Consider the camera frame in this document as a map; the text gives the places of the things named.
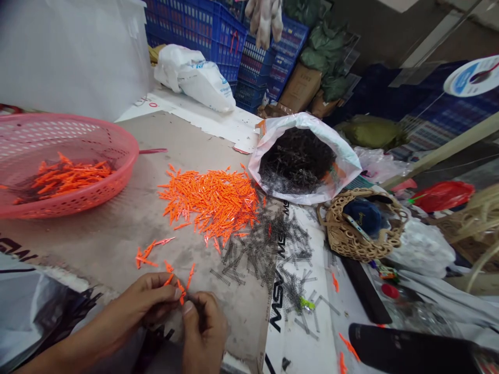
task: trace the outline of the cardboard box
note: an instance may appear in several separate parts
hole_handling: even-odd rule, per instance
[[[263,119],[283,117],[286,115],[287,115],[286,112],[282,111],[280,108],[278,108],[275,105],[267,105],[267,106],[261,105],[258,108],[258,117]]]
[[[338,99],[338,100],[330,101],[330,102],[326,103],[326,102],[324,102],[323,95],[324,95],[324,91],[319,90],[317,95],[313,98],[311,110],[310,110],[312,115],[319,118],[319,119],[323,119],[324,117],[331,115],[333,110],[339,105],[339,102],[341,101],[341,99]]]
[[[320,71],[298,63],[279,100],[279,104],[285,108],[284,111],[288,114],[304,111],[319,91],[321,79]]]

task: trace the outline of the white plastic sack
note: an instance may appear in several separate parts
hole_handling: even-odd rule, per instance
[[[456,260],[454,249],[438,227],[425,225],[417,218],[405,224],[400,241],[400,248],[395,248],[387,259],[414,273],[444,278],[445,268]]]
[[[404,161],[394,161],[391,154],[382,149],[372,150],[357,146],[353,149],[359,157],[360,165],[367,171],[364,176],[371,183],[383,183],[394,176],[406,176],[412,165]]]
[[[229,83],[217,64],[206,61],[200,51],[169,44],[161,51],[154,68],[154,78],[217,112],[231,112],[235,100]]]
[[[268,192],[269,189],[261,183],[261,176],[259,174],[260,160],[286,130],[293,127],[310,129],[315,136],[329,145],[336,154],[336,161],[331,165],[329,175],[317,191],[306,195],[276,192],[273,194],[274,197],[303,205],[323,203],[331,200],[340,193],[362,171],[359,158],[348,143],[335,130],[308,113],[302,112],[280,118],[268,118],[260,122],[257,127],[260,128],[260,141],[251,155],[248,169],[255,181],[265,192]]]

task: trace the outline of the pink plastic basket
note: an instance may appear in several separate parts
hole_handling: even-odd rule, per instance
[[[75,162],[107,160],[111,176],[67,195],[14,205],[16,189],[37,174],[42,161],[55,163],[61,152]],[[93,208],[127,185],[139,155],[137,140],[121,127],[69,114],[0,116],[0,218],[49,218]]]

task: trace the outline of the blue cap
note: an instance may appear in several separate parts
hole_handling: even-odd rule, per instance
[[[381,213],[373,203],[354,200],[345,205],[343,213],[351,216],[370,237],[376,236],[381,230]]]

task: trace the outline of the hanging glove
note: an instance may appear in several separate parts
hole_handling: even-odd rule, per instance
[[[281,40],[282,0],[248,0],[245,15],[250,18],[249,31],[256,34],[256,47],[270,47],[270,29],[276,42]]]

